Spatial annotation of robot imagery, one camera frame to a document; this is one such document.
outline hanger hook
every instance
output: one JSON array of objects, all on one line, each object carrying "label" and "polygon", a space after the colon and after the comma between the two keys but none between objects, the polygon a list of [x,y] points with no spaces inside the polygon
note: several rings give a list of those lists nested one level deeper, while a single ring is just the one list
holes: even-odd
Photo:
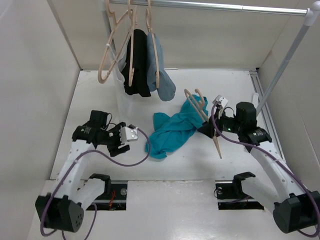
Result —
[{"label": "hanger hook", "polygon": [[128,0],[127,6],[128,6],[129,18],[131,19],[131,22],[132,22],[133,21],[133,9],[131,8],[131,0]]}]

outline cable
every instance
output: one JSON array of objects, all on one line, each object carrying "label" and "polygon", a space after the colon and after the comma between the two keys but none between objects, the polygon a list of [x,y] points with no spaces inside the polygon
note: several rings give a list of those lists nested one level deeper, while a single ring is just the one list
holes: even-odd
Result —
[{"label": "cable", "polygon": [[[217,107],[217,105],[219,105],[220,102],[216,102],[212,109],[211,109],[211,115],[214,116],[215,115],[215,108]],[[267,156],[269,156],[272,160],[276,161],[276,163],[290,176],[292,177],[296,183],[298,185],[300,185],[300,187],[303,189],[303,191],[305,191],[306,195],[309,197],[312,205],[313,205],[313,208],[315,210],[315,214],[316,214],[316,218],[317,218],[317,227],[316,227],[316,231],[314,234],[307,234],[301,230],[298,230],[299,233],[301,233],[302,235],[308,237],[308,238],[315,238],[315,237],[318,237],[319,233],[320,233],[320,211],[319,211],[319,208],[317,206],[317,203],[315,201],[315,199],[312,197],[311,193],[309,192],[309,190],[304,186],[304,184],[289,170],[286,168],[286,166],[284,166],[280,161],[278,161],[271,153],[269,153],[268,151],[256,146],[256,145],[253,145],[253,144],[249,144],[249,143],[246,143],[246,142],[239,142],[239,141],[234,141],[226,136],[224,136],[222,134],[222,132],[219,130],[219,128],[217,127],[217,124],[216,124],[216,121],[212,121],[213,123],[213,126],[216,130],[216,132],[222,137],[224,138],[225,140],[231,142],[231,143],[234,143],[234,144],[238,144],[238,145],[243,145],[245,147],[250,147],[250,148],[254,148],[254,149],[257,149],[261,152],[263,152],[264,154],[266,154]]]},{"label": "cable", "polygon": [[226,204],[236,204],[236,203],[240,203],[242,201],[245,201],[245,200],[248,200],[250,198],[250,196],[246,196],[244,198],[241,198],[241,199],[237,199],[237,200],[234,200],[234,201],[227,201],[225,202]]},{"label": "cable", "polygon": [[[98,212],[98,207],[95,203],[92,203],[91,205],[94,206],[94,216],[93,216],[93,220],[92,220],[92,223],[91,223],[91,226],[90,226],[90,229],[87,233],[87,235],[85,236],[84,240],[87,240],[91,231],[92,231],[92,228],[94,227],[94,224],[95,224],[95,221],[96,221],[96,217],[97,217],[97,212]],[[65,236],[65,232],[64,231],[61,231],[61,234],[62,234],[62,238],[63,240],[67,240],[66,239],[66,236]]]},{"label": "cable", "polygon": [[116,197],[116,191],[113,190],[113,191],[112,191],[112,197],[111,197],[111,199],[110,199],[110,201],[109,201],[109,210],[111,210],[111,207],[112,207],[112,205],[114,204],[114,199],[115,199],[115,197]]},{"label": "cable", "polygon": [[43,209],[43,212],[42,212],[42,215],[41,215],[41,218],[40,218],[40,233],[43,237],[48,237],[50,235],[52,235],[53,233],[55,233],[57,230],[54,229],[53,231],[49,232],[49,233],[45,233],[44,231],[44,227],[45,227],[45,218],[46,218],[46,215],[47,215],[47,212],[48,212],[48,209],[49,209],[49,206],[52,202],[52,200],[54,199],[55,195],[57,194],[58,190],[60,189],[60,187],[62,186],[62,184],[64,183],[64,181],[66,180],[67,176],[69,175],[69,173],[71,172],[71,170],[74,168],[74,166],[78,163],[79,159],[81,159],[84,155],[86,154],[89,154],[89,153],[98,153],[102,156],[104,156],[105,158],[107,158],[108,160],[110,160],[111,162],[113,162],[114,164],[117,164],[119,166],[122,166],[122,167],[134,167],[134,166],[137,166],[139,164],[142,164],[145,160],[147,160],[147,158],[149,157],[150,155],[150,152],[151,152],[151,142],[150,142],[150,139],[149,137],[147,136],[147,134],[142,131],[140,128],[138,127],[135,127],[140,133],[142,133],[148,144],[149,144],[149,151],[147,153],[147,155],[144,157],[144,159],[142,159],[141,161],[137,162],[137,163],[134,163],[134,164],[123,164],[123,163],[120,163],[120,162],[117,162],[115,160],[113,160],[111,157],[109,157],[108,155],[106,155],[104,152],[102,151],[99,151],[99,150],[88,150],[88,151],[84,151],[83,153],[81,153],[79,156],[76,157],[76,159],[73,161],[73,163],[71,164],[71,166],[69,167],[69,169],[65,172],[64,176],[61,178],[61,181],[57,184],[56,188],[53,190],[52,194],[50,195],[49,197],[49,200],[48,202],[46,203],[44,209]]},{"label": "cable", "polygon": [[222,112],[222,113],[224,113],[227,109],[231,109],[231,110],[232,110],[232,112],[233,112],[233,117],[235,118],[235,117],[236,117],[236,115],[235,115],[235,110],[234,110],[232,107],[230,107],[230,106],[225,107],[225,108],[223,109],[223,112]]}]

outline screw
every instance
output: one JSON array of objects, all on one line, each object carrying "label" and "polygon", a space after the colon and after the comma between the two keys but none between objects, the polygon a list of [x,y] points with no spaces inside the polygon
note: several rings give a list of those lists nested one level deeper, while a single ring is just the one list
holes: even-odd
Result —
[{"label": "screw", "polygon": [[126,188],[121,188],[120,194],[121,194],[122,196],[127,195],[127,189],[126,189]]}]

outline red wire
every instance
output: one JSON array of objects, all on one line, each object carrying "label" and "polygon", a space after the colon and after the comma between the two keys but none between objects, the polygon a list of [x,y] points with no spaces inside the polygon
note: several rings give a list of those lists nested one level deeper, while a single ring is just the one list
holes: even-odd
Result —
[{"label": "red wire", "polygon": [[111,207],[112,207],[112,204],[113,204],[113,201],[114,201],[115,197],[116,197],[116,191],[113,190],[112,198],[110,199],[110,202],[109,202],[109,210],[111,210]]}]

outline metal clothes rod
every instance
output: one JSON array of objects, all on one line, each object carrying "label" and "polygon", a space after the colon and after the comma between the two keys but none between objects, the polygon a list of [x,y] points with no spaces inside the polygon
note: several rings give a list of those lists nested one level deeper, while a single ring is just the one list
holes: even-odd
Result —
[{"label": "metal clothes rod", "polygon": [[[100,3],[100,9],[103,15],[103,21],[107,35],[111,33],[111,26],[108,14],[106,12],[105,0],[98,0]],[[111,0],[113,4],[128,4],[127,0]],[[130,0],[132,5],[148,6],[147,0]],[[233,4],[219,4],[209,2],[192,2],[192,1],[175,1],[175,0],[151,0],[151,5],[155,7],[168,7],[168,8],[185,8],[185,9],[201,9],[201,10],[221,10],[221,11],[238,11],[238,12],[252,12],[252,13],[265,13],[265,14],[280,14],[289,16],[301,16],[304,17],[304,23],[293,41],[290,49],[280,64],[271,84],[266,90],[265,94],[260,99],[257,106],[257,115],[266,104],[268,97],[277,85],[279,79],[283,75],[286,67],[288,66],[291,58],[298,49],[304,36],[307,34],[308,29],[312,26],[317,17],[320,15],[320,0],[314,2],[311,8],[308,9],[292,9],[292,8],[279,8],[279,7],[263,7],[263,6],[245,6],[245,5],[233,5]],[[112,41],[111,47],[115,49],[115,43]]]},{"label": "metal clothes rod", "polygon": [[[111,3],[128,4],[128,1],[112,0]],[[137,6],[148,6],[148,2],[146,0],[131,0],[131,4],[137,5]],[[281,15],[293,15],[293,16],[302,16],[302,17],[305,16],[308,12],[307,9],[245,6],[245,5],[219,4],[219,3],[193,2],[193,1],[175,1],[175,0],[152,0],[151,6],[182,8],[182,9],[222,10],[222,11],[266,13],[266,14],[281,14]]]}]

